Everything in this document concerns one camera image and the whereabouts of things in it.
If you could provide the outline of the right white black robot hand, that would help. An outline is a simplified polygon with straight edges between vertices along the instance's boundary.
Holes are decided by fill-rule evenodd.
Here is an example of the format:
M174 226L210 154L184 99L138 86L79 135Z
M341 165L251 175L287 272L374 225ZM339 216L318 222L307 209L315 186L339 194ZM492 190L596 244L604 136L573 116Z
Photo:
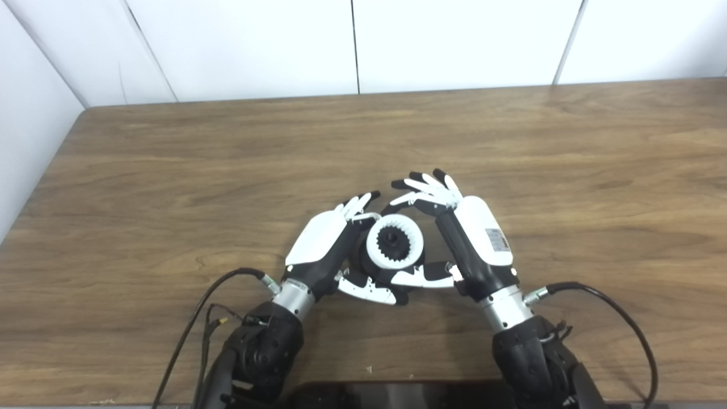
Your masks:
M411 172L390 186L407 193L393 199L385 212L415 207L434 217L462 277L457 284L462 295L479 302L519 284L512 272L511 246L481 197L462 194L452 176L439 168L433 174Z

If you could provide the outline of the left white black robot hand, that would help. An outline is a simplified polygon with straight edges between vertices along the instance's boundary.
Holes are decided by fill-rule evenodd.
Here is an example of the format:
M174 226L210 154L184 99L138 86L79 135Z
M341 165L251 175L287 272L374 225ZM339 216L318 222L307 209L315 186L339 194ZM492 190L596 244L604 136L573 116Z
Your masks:
M378 197L379 191L361 194L309 220L285 258L281 290L273 303L299 318L336 291L366 301L398 304L392 290L378 287L361 272L342 268L362 233L381 218L366 211Z

